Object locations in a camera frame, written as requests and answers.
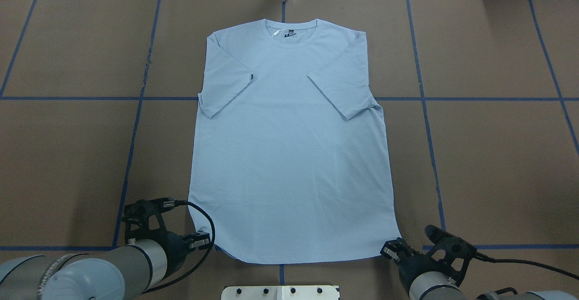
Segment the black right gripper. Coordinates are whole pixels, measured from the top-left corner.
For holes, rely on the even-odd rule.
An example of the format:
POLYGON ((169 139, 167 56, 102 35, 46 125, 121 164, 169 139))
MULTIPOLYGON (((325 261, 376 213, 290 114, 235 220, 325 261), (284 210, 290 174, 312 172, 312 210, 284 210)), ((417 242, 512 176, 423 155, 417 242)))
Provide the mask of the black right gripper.
POLYGON ((405 248, 404 239, 385 242, 380 254, 389 257, 397 263, 399 279, 405 291, 409 291, 418 276, 431 271, 437 271, 437 262, 421 252, 405 248))

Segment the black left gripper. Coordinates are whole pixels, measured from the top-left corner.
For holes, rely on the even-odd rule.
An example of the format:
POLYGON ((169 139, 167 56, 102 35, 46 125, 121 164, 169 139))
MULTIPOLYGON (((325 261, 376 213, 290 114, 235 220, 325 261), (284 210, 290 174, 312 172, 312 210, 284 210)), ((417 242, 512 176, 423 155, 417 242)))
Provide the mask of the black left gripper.
POLYGON ((206 250, 210 247, 210 234, 203 231, 178 235, 174 232, 165 232, 158 241, 165 251, 167 267, 164 278, 168 278, 182 268, 190 251, 206 250))

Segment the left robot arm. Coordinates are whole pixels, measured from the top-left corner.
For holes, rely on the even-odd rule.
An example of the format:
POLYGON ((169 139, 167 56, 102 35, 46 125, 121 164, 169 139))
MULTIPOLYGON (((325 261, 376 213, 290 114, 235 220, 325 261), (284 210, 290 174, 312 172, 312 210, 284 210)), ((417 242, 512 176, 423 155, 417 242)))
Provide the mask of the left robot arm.
POLYGON ((17 257, 1 265, 3 300, 133 300, 171 285, 190 253, 212 248, 211 234, 163 229, 129 232, 127 244, 99 254, 17 257))

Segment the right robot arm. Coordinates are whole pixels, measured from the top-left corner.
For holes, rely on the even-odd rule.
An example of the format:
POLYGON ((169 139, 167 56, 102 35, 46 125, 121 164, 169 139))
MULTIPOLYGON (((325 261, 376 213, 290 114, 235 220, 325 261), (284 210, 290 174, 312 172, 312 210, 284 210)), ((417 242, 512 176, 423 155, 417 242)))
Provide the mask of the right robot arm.
POLYGON ((483 254, 461 238, 446 237, 433 242, 428 251, 419 251, 403 238, 385 242, 380 254, 396 266, 399 281, 409 300, 576 300, 578 297, 560 290, 527 291, 513 286, 487 288, 468 293, 463 288, 473 261, 484 263, 520 263, 566 275, 573 274, 539 262, 520 259, 498 259, 483 254))

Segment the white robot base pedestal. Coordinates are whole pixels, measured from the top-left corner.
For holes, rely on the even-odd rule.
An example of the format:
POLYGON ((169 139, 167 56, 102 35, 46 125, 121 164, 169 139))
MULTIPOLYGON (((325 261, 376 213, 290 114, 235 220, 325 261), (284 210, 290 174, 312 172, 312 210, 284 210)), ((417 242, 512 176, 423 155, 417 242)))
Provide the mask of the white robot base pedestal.
POLYGON ((230 286, 222 300, 339 300, 341 292, 332 285, 230 286))

